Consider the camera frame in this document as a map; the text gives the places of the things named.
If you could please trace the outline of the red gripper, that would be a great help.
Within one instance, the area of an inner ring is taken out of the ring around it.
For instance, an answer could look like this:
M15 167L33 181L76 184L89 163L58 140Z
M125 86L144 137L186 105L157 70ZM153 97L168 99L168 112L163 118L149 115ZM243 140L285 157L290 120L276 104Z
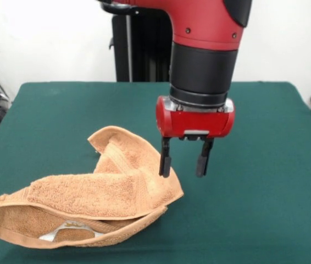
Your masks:
M178 104L168 96L160 96L156 104L157 127L162 136L159 175L170 175L170 138L205 136L201 154L197 160L196 176L206 175L214 139L229 134L235 120L235 105L227 99L220 108L193 108Z

